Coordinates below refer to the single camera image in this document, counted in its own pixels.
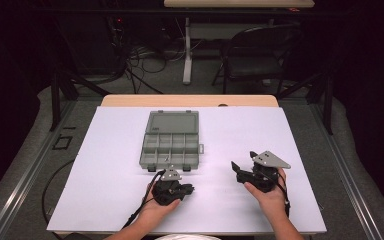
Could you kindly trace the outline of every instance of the office chair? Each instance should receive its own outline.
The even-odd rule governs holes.
[[[301,39],[297,26],[256,27],[239,32],[220,49],[222,64],[212,85],[224,68],[223,94],[228,81],[279,79],[278,95],[288,56]]]

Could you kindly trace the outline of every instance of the white tabletop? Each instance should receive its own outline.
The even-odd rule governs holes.
[[[164,0],[166,7],[311,8],[313,0]]]
[[[250,171],[250,151],[269,150],[288,162],[290,219],[302,233],[326,232],[289,124],[274,107],[98,107],[48,225],[55,232],[118,231],[139,207],[155,173],[139,165],[152,110],[199,111],[205,152],[198,170],[179,171],[195,191],[155,229],[156,234],[272,233],[257,201],[236,182],[231,161]]]

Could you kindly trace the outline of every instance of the desk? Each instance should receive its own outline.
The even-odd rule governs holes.
[[[219,104],[229,107],[214,107]],[[179,171],[181,183],[193,184],[195,191],[153,234],[273,233],[257,201],[236,182],[231,169],[230,161],[250,169],[251,150],[271,150],[291,164],[286,170],[290,219],[298,231],[326,231],[283,110],[272,96],[236,95],[107,96],[95,113],[47,229],[59,233],[118,231],[139,206],[154,175],[139,165],[149,112],[185,108],[199,111],[205,153],[197,170]]]
[[[164,0],[164,6],[175,8],[311,8],[314,6],[313,0],[239,0],[239,1],[223,1],[223,0]],[[215,35],[219,35],[218,39],[231,39],[236,33],[241,30],[245,30],[255,25],[243,24],[235,25],[231,29],[225,29],[220,25],[213,25],[209,27],[203,27],[202,24],[196,26],[197,29],[203,28],[191,32],[194,26],[189,22],[189,18],[186,18],[185,24],[185,68],[183,72],[183,84],[189,85],[191,83],[192,73],[192,56],[191,56],[191,38],[214,39]]]

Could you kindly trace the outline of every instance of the human hand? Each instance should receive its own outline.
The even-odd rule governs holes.
[[[286,174],[282,168],[278,168],[280,176],[286,181]],[[285,188],[286,184],[281,177],[279,177],[279,184]],[[267,216],[269,221],[274,217],[286,216],[285,213],[285,196],[279,186],[267,193],[258,190],[254,185],[249,182],[244,184],[245,188],[257,199],[261,210]]]
[[[156,228],[161,221],[170,214],[180,203],[180,199],[174,200],[167,206],[162,206],[158,204],[153,198],[152,189],[154,188],[155,183],[152,185],[148,196],[145,200],[147,202],[139,213],[136,223],[141,224],[142,227],[147,228],[149,231]]]

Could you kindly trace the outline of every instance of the gray plastic organizer box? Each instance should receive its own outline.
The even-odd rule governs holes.
[[[152,111],[139,163],[150,172],[170,166],[191,171],[198,168],[202,150],[197,111]]]

